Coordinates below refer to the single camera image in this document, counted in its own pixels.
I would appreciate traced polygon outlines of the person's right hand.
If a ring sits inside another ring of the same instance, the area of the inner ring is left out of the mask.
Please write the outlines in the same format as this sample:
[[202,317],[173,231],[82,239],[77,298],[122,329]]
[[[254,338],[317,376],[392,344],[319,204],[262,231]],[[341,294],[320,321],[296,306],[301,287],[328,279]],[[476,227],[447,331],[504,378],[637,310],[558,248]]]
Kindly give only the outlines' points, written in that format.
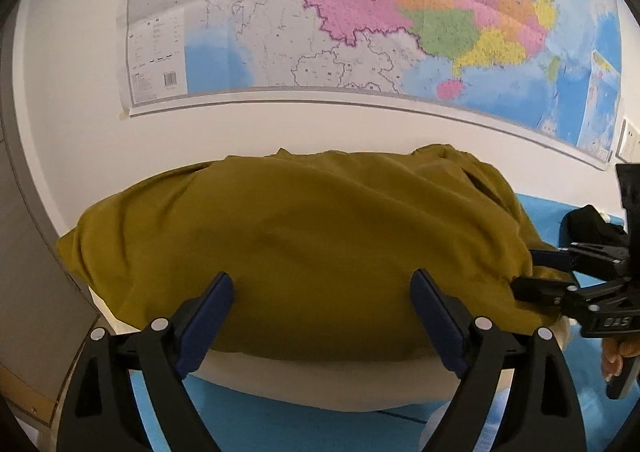
[[601,374],[609,382],[620,376],[623,360],[638,357],[640,354],[640,337],[631,334],[618,337],[605,337],[601,340]]

